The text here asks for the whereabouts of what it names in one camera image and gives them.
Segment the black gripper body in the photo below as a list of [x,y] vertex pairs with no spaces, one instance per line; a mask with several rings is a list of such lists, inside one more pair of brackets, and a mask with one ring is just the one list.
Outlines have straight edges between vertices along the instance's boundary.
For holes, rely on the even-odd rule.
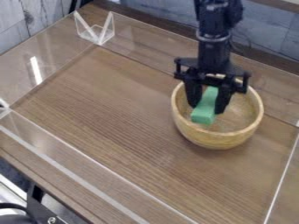
[[174,60],[174,78],[183,81],[183,84],[184,79],[191,78],[202,85],[215,88],[230,86],[231,94],[244,94],[251,74],[231,62],[230,39],[230,33],[210,35],[198,32],[198,57],[178,57]]

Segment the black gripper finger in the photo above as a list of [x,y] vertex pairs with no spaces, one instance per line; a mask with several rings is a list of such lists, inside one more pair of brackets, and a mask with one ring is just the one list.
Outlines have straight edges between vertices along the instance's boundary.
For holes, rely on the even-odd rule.
[[222,114],[230,104],[231,88],[230,86],[219,87],[219,93],[215,101],[215,114]]
[[195,108],[198,103],[202,100],[202,84],[196,80],[191,78],[186,78],[184,89],[186,89],[188,104],[192,108]]

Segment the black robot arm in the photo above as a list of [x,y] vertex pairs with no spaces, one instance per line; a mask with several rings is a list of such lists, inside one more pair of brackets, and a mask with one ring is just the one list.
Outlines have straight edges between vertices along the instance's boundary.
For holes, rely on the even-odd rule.
[[199,23],[196,37],[199,51],[196,58],[178,57],[174,78],[184,84],[187,102],[195,107],[203,99],[202,86],[219,90],[215,114],[222,114],[235,93],[248,91],[251,74],[230,59],[231,31],[243,19],[242,0],[194,0]]

